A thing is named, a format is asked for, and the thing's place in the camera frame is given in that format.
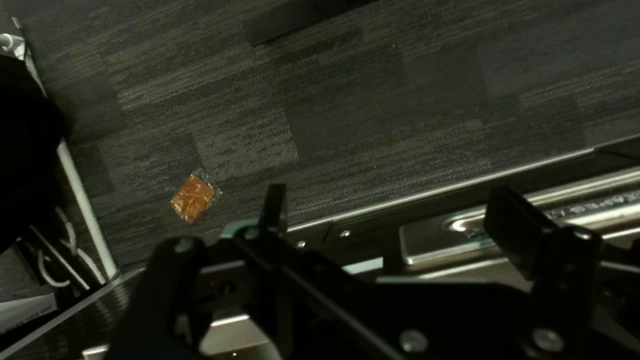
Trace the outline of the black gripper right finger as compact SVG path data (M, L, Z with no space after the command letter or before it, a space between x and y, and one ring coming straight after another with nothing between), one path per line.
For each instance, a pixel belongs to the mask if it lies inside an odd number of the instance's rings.
M511 189L491 189L483 231L525 281L553 264L596 264L601 238L579 227L560 227Z

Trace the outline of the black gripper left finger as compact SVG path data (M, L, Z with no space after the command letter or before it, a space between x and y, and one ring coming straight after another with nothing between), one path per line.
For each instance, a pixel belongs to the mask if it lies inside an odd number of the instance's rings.
M261 232L281 236L287 231L285 222L285 187L284 185L270 185L266 191L266 198L261 205L257 228Z

